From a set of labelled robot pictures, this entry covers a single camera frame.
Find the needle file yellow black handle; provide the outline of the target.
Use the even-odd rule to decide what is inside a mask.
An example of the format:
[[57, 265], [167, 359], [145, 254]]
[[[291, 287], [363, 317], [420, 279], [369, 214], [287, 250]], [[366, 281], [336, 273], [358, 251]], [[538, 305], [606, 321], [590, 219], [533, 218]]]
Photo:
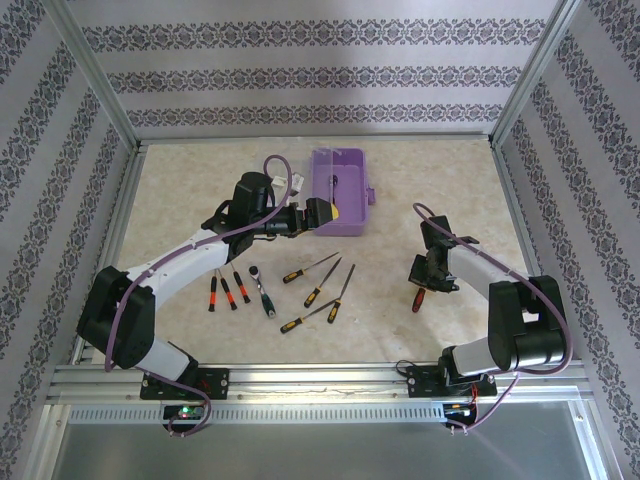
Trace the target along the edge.
[[324, 278], [322, 279], [322, 281], [313, 289], [313, 291], [307, 296], [307, 298], [304, 301], [304, 307], [305, 308], [309, 308], [314, 301], [316, 300], [316, 298], [318, 297], [318, 295], [321, 293], [325, 283], [329, 280], [329, 278], [331, 277], [331, 275], [333, 274], [333, 272], [336, 270], [336, 268], [338, 267], [338, 265], [340, 264], [342, 258], [338, 258], [335, 263], [331, 266], [331, 268], [328, 270], [328, 272], [325, 274]]
[[303, 268], [300, 268], [300, 269], [298, 269], [296, 271], [293, 271], [293, 272], [287, 274], [286, 276], [284, 276], [282, 278], [282, 281], [283, 281], [284, 284], [289, 284], [289, 283], [293, 282], [295, 279], [297, 279], [297, 278], [299, 278], [301, 276], [304, 276], [308, 270], [310, 270], [310, 269], [312, 269], [312, 268], [314, 268], [314, 267], [326, 262], [329, 259], [332, 259], [333, 257], [335, 257], [337, 255], [338, 255], [338, 253], [335, 252], [333, 254], [330, 254], [330, 255], [326, 256], [325, 258], [322, 258], [322, 259], [314, 262], [313, 264], [311, 264], [311, 265], [309, 265], [307, 267], [303, 267]]
[[323, 310], [332, 307], [335, 303], [337, 302], [337, 299], [331, 300], [329, 302], [327, 302], [326, 304], [316, 308], [315, 310], [300, 316], [298, 318], [296, 318], [295, 320], [292, 320], [286, 324], [284, 324], [281, 328], [280, 328], [280, 333], [281, 334], [286, 334], [288, 332], [290, 332], [291, 330], [293, 330], [294, 328], [302, 325], [305, 321], [307, 321], [309, 318], [311, 318], [312, 316], [322, 312]]
[[333, 324], [333, 323], [335, 322], [335, 320], [336, 320], [336, 317], [337, 317], [337, 315], [338, 315], [338, 311], [339, 311], [339, 309], [340, 309], [340, 307], [341, 307], [341, 305], [342, 305], [343, 297], [344, 297], [344, 295], [345, 295], [345, 293], [346, 293], [346, 290], [347, 290], [347, 288], [348, 288], [348, 286], [349, 286], [349, 283], [350, 283], [350, 281], [351, 281], [351, 278], [352, 278], [352, 276], [353, 276], [353, 273], [354, 273], [355, 268], [356, 268], [356, 265], [355, 265], [355, 264], [352, 264], [352, 265], [351, 265], [351, 267], [350, 267], [350, 270], [349, 270], [349, 272], [348, 272], [348, 275], [347, 275], [347, 277], [346, 277], [346, 279], [345, 279], [345, 281], [344, 281], [344, 284], [343, 284], [343, 286], [342, 286], [342, 289], [341, 289], [340, 295], [339, 295], [339, 296], [337, 297], [337, 299], [333, 302], [333, 305], [332, 305], [331, 310], [330, 310], [330, 312], [329, 312], [329, 315], [328, 315], [328, 317], [327, 317], [327, 323], [328, 323], [328, 324]]

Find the ratchet wrench green black handle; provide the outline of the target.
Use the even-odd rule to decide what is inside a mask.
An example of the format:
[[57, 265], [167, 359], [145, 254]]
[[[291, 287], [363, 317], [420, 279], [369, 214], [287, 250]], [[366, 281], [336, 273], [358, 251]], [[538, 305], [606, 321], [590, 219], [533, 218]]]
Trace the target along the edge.
[[260, 275], [260, 271], [258, 269], [257, 266], [255, 265], [251, 265], [248, 269], [248, 272], [251, 276], [251, 278], [254, 280], [254, 282], [256, 283], [256, 287], [258, 289], [258, 292], [260, 294], [260, 299], [261, 299], [261, 303], [262, 303], [262, 307], [266, 313], [266, 315], [269, 318], [275, 318], [276, 317], [276, 309], [274, 307], [274, 304], [271, 300], [271, 298], [269, 297], [269, 295], [267, 294], [263, 282], [261, 280], [261, 275]]

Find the grey metal sheet panel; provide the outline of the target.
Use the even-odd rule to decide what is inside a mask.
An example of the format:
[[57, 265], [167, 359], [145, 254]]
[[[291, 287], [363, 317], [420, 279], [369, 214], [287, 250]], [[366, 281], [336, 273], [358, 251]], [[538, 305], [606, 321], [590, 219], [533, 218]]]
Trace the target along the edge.
[[52, 480], [611, 480], [566, 401], [501, 406], [471, 433], [439, 423], [65, 424]]

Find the aluminium frame side rail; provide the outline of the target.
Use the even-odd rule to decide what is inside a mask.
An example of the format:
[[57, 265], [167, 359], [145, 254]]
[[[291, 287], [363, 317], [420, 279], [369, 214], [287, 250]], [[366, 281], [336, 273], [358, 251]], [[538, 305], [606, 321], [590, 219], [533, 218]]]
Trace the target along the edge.
[[139, 147], [127, 162], [122, 182], [115, 197], [114, 209], [103, 242], [103, 249], [96, 264], [94, 275], [109, 265], [116, 265], [124, 242], [126, 229], [134, 204], [135, 194], [143, 169], [145, 153]]
[[522, 155], [512, 140], [496, 148], [498, 169], [504, 178], [508, 203], [513, 210], [512, 218], [516, 228], [519, 244], [524, 256], [526, 270], [532, 276], [548, 275], [559, 286], [559, 291], [565, 312], [571, 345], [573, 347], [570, 359], [579, 353], [576, 347], [576, 335], [573, 325], [572, 303], [567, 293], [567, 284], [563, 276], [562, 265], [556, 256], [556, 245], [549, 236], [549, 227], [554, 227], [554, 217], [551, 222], [543, 219], [543, 207], [551, 203], [551, 213], [557, 211], [549, 196], [550, 191], [543, 186], [544, 174], [536, 168], [536, 156], [533, 156], [533, 166], [527, 153]]

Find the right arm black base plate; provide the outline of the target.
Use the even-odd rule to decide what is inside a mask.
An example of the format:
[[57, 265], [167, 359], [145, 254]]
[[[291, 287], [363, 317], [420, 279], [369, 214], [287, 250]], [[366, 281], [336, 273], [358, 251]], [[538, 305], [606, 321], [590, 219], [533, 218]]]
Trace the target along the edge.
[[410, 398], [465, 397], [474, 393], [493, 397], [497, 394], [496, 385], [484, 374], [453, 378], [445, 368], [419, 365], [408, 366], [405, 373]]

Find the aluminium frame rear rail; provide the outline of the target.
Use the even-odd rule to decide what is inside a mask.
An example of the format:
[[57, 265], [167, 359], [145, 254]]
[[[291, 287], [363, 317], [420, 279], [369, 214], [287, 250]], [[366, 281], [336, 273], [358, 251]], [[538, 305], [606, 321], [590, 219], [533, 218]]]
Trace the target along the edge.
[[240, 136], [240, 137], [184, 137], [184, 138], [164, 138], [164, 139], [143, 139], [139, 143], [139, 148], [149, 148], [154, 145], [187, 145], [187, 144], [216, 144], [216, 143], [229, 143], [229, 142], [253, 142], [253, 141], [265, 141], [265, 142], [329, 142], [332, 144], [334, 141], [418, 141], [418, 140], [484, 140], [487, 141], [490, 135], [479, 131], [468, 132], [454, 132], [454, 133], [385, 133], [385, 134], [372, 134], [372, 135], [286, 135], [286, 136]]

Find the aluminium frame mounting rail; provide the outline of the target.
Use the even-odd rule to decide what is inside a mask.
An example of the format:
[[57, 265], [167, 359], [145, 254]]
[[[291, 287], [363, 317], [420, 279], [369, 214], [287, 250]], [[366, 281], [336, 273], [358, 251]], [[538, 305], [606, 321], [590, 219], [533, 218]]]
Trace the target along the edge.
[[[390, 402], [408, 397], [407, 380], [392, 363], [228, 365], [222, 389], [230, 402], [348, 403]], [[143, 373], [104, 371], [97, 364], [55, 368], [48, 404], [139, 403]], [[584, 366], [570, 365], [553, 376], [522, 373], [509, 399], [526, 401], [582, 400], [594, 397]]]

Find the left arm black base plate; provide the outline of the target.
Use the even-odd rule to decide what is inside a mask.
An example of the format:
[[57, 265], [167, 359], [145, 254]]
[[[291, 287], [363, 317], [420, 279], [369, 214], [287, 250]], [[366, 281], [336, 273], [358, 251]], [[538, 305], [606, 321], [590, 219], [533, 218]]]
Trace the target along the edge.
[[[177, 383], [203, 392], [210, 400], [226, 400], [230, 371], [226, 368], [198, 367], [183, 374]], [[145, 374], [140, 390], [142, 400], [196, 401], [203, 397], [184, 387], [174, 386]]]

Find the aluminium frame corner post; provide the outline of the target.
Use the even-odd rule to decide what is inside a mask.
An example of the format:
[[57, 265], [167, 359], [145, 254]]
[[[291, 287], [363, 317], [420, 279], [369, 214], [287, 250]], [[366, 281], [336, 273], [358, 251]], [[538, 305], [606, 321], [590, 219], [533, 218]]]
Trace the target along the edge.
[[557, 1], [538, 43], [525, 63], [522, 74], [489, 135], [492, 150], [504, 143], [583, 2], [584, 0]]
[[125, 109], [93, 52], [84, 32], [76, 21], [67, 0], [40, 0], [47, 15], [80, 67], [89, 86], [96, 94], [109, 120], [129, 152], [137, 152], [141, 140]]

